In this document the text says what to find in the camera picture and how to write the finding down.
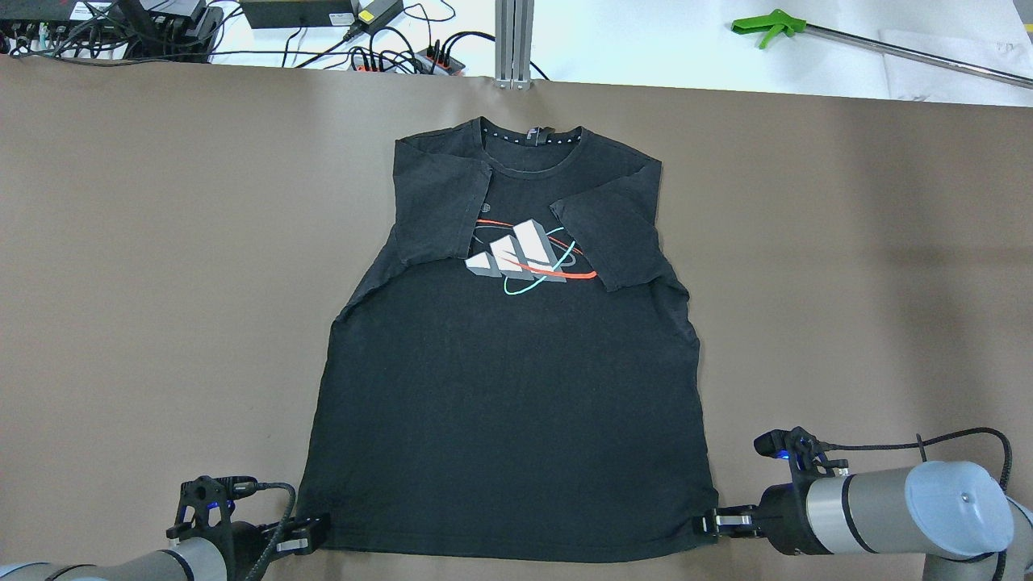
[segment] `black t-shirt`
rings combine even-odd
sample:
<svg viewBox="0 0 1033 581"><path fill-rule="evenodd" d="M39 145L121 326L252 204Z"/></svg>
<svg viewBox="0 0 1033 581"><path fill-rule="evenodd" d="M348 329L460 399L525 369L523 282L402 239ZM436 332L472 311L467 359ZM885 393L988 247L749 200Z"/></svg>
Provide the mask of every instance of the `black t-shirt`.
<svg viewBox="0 0 1033 581"><path fill-rule="evenodd" d="M660 162L480 118L397 142L394 173L396 223L332 327L301 485L300 515L332 515L325 546L605 562L710 543Z"/></svg>

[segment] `metal frame post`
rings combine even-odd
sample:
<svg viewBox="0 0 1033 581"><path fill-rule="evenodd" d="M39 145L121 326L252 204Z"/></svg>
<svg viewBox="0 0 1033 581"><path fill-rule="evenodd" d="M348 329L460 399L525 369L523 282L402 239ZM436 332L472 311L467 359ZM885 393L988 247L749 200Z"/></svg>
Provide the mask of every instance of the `metal frame post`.
<svg viewBox="0 0 1033 581"><path fill-rule="evenodd" d="M495 2L495 81L502 89L531 88L534 0Z"/></svg>

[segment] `shirt label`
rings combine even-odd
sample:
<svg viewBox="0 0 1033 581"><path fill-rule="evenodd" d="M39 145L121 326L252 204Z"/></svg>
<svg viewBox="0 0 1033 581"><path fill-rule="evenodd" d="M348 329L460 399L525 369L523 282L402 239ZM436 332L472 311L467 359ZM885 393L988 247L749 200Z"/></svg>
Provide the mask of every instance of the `shirt label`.
<svg viewBox="0 0 1033 581"><path fill-rule="evenodd" d="M545 143L549 135L553 134L554 130L552 127L531 127L527 131L527 141L532 142L535 147L540 146Z"/></svg>
<svg viewBox="0 0 1033 581"><path fill-rule="evenodd" d="M355 22L355 14L351 12L332 12L330 17L331 26L351 26Z"/></svg>

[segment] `teal orbit line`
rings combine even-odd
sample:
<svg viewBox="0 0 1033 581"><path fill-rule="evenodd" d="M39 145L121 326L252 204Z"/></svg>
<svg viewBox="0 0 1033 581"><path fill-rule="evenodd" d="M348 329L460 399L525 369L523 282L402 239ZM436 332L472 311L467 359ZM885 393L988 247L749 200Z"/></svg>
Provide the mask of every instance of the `teal orbit line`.
<svg viewBox="0 0 1033 581"><path fill-rule="evenodd" d="M551 236L553 234L556 234L556 233L560 232L561 230L563 230L563 226L560 226L560 227L558 227L556 230L552 230L552 231L546 232L545 236ZM556 269L560 268L560 265L562 265L564 263L564 261L566 261L567 257L570 256L570 253L574 251L574 244L576 244L574 241L570 242L570 246L567 246L567 251L564 252L563 255L560 256L560 258L558 261L556 261L555 265L553 265L553 270L556 270ZM505 292L505 294L509 295L510 297L515 297L516 295L523 295L524 293L527 293L528 290L530 290L530 289L534 288L535 286L541 284L545 280L545 278L547 278L547 277L545 275L542 275L541 278L539 278L538 280L535 280L531 284L528 284L524 288L521 288L520 290L516 290L515 293L513 293L513 292L509 290L509 277L507 276L502 281L502 290Z"/></svg>

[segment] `shirt hem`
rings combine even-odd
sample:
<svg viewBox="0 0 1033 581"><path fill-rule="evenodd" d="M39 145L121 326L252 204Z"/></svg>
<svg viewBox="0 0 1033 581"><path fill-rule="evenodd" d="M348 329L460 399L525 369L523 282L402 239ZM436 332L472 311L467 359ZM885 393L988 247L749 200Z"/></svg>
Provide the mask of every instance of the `shirt hem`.
<svg viewBox="0 0 1033 581"><path fill-rule="evenodd" d="M373 553L603 563L661 557L715 543L717 540L712 537L692 532L632 545L599 547L473 537L334 530L322 548Z"/></svg>

